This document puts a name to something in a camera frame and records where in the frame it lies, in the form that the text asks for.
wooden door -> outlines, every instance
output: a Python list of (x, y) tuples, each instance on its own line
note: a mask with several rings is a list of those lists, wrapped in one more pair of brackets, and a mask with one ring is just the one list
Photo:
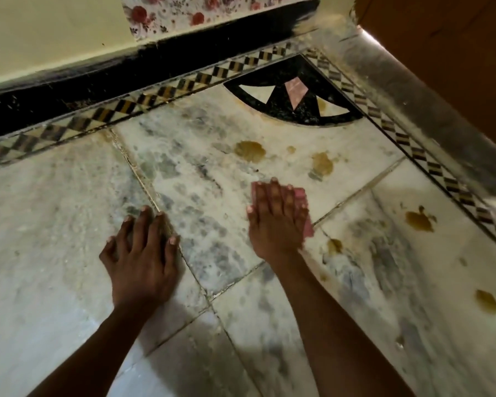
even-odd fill
[(357, 0), (358, 23), (496, 143), (496, 0)]

person's right arm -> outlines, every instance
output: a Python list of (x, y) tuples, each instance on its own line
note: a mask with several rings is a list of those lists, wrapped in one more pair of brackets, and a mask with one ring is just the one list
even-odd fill
[(413, 396), (382, 353), (314, 277), (298, 253), (308, 211), (294, 208), (273, 179), (270, 195), (257, 186), (257, 209), (248, 207), (250, 240), (277, 275), (298, 323), (321, 397)]

flower pattern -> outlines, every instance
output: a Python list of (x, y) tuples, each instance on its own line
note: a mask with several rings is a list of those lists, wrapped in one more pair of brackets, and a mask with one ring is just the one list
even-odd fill
[(303, 0), (122, 0), (122, 3), (132, 34), (143, 40), (298, 1)]

checkered tile border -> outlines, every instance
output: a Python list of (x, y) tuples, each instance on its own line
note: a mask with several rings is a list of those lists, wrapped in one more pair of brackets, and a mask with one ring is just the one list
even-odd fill
[(0, 138), (0, 166), (143, 114), (305, 49), (298, 36)]
[(496, 218), (485, 203), (456, 180), (427, 150), (403, 130), (392, 118), (381, 111), (375, 103), (349, 80), (318, 50), (303, 53), (348, 99), (366, 114), (377, 127), (392, 140), (410, 160), (422, 169), (451, 199), (496, 241)]

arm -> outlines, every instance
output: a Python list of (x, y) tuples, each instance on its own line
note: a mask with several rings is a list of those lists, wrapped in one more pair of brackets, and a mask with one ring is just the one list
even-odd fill
[(397, 371), (311, 273), (298, 253), (308, 211), (272, 179), (248, 207), (250, 239), (277, 275), (296, 317), (320, 396), (413, 396)]
[[(149, 317), (174, 290), (178, 239), (165, 245), (161, 261), (164, 216), (150, 224), (151, 209), (144, 206), (138, 219), (123, 222), (110, 237), (99, 258), (112, 280), (114, 310), (99, 329), (28, 397), (105, 396), (128, 351)], [(127, 236), (133, 233), (132, 248)]]

